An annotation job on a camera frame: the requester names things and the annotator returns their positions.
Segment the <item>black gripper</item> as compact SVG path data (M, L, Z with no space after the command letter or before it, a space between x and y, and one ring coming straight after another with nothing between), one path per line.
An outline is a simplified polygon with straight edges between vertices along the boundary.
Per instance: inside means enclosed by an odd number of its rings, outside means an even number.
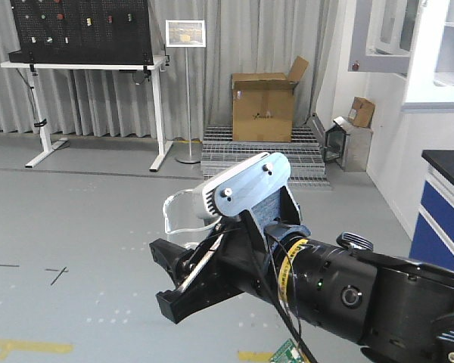
M241 293L267 303L305 303L310 292L310 232L303 225L273 222L263 234L246 222L225 222L208 236L219 238L213 260L180 291L156 293L164 317L178 324L183 319ZM149 243L153 260L181 284L197 265L193 249L162 238Z

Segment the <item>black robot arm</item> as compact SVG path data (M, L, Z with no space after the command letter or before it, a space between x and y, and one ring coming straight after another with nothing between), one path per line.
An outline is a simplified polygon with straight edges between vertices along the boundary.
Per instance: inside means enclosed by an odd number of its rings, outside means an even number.
M150 245L173 280L157 294L178 323L240 293L357 344L373 362L454 362L454 271L374 253L367 240L309 238L301 225L258 232L225 223L194 249Z

